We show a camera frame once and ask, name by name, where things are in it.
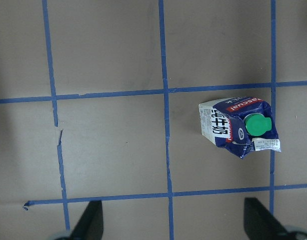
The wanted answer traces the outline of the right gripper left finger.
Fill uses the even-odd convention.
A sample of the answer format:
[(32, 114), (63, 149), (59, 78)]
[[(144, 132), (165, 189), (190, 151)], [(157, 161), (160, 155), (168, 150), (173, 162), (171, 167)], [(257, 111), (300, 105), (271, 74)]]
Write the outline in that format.
[(71, 232), (69, 240), (101, 240), (104, 233), (101, 200), (90, 201)]

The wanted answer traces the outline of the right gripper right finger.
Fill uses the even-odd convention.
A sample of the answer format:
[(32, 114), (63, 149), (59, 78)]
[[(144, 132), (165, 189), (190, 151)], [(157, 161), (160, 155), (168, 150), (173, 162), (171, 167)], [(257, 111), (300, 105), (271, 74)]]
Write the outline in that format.
[(288, 240), (289, 233), (256, 198), (246, 197), (243, 228), (250, 240)]

